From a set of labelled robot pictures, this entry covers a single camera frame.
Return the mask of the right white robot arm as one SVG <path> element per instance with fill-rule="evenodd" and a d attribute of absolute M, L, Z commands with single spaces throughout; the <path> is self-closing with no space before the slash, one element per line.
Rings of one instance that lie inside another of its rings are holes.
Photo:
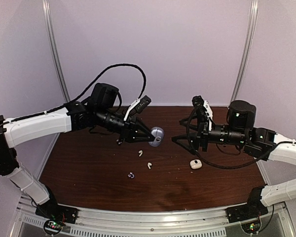
<path fill-rule="evenodd" d="M 189 117 L 179 124 L 185 127 L 185 134 L 174 136 L 172 142 L 197 156 L 203 163 L 225 170 L 247 167 L 260 160 L 280 161 L 296 166 L 296 140 L 287 138 L 273 130 L 254 126 L 256 107 L 243 100 L 230 103 L 225 124 L 213 121 L 209 102 L 201 96 L 192 99 L 193 110 Z M 223 166 L 212 163 L 200 155 L 209 144 L 234 146 L 238 153 L 245 153 L 253 160 L 241 165 Z"/>

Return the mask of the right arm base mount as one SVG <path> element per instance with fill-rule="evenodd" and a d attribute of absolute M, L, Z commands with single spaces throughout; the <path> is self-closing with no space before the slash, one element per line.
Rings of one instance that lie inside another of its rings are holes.
<path fill-rule="evenodd" d="M 246 204 L 229 207 L 226 209 L 226 215 L 229 223 L 246 221 L 259 218 L 268 213 L 268 208 L 260 201 L 260 194 L 250 194 Z"/>

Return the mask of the purple earbud charging case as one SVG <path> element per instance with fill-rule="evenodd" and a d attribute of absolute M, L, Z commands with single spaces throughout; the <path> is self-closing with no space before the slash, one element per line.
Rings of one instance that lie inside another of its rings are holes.
<path fill-rule="evenodd" d="M 153 127 L 151 129 L 151 134 L 154 137 L 153 141 L 150 141 L 149 144 L 152 147 L 158 147 L 161 145 L 161 142 L 163 141 L 165 132 L 161 127 Z"/>

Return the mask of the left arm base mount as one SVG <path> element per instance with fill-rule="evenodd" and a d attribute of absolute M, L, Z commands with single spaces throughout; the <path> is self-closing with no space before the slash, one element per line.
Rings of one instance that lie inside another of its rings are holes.
<path fill-rule="evenodd" d="M 55 197 L 36 207 L 35 214 L 62 223 L 75 224 L 78 209 L 59 205 Z"/>

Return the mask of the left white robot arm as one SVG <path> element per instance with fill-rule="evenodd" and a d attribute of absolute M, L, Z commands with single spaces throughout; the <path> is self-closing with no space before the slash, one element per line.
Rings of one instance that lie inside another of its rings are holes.
<path fill-rule="evenodd" d="M 139 118 L 130 115 L 132 110 L 141 113 L 151 99 L 148 96 L 136 99 L 125 114 L 120 114 L 111 110 L 119 95 L 117 87 L 98 83 L 82 102 L 69 102 L 49 112 L 23 118 L 5 119 L 0 116 L 0 175 L 6 176 L 38 205 L 42 205 L 43 213 L 50 219 L 57 219 L 61 208 L 52 192 L 17 161 L 15 147 L 47 135 L 96 126 L 119 134 L 118 145 L 123 142 L 148 142 L 153 147 L 159 146 L 164 137 L 163 129 L 149 129 Z"/>

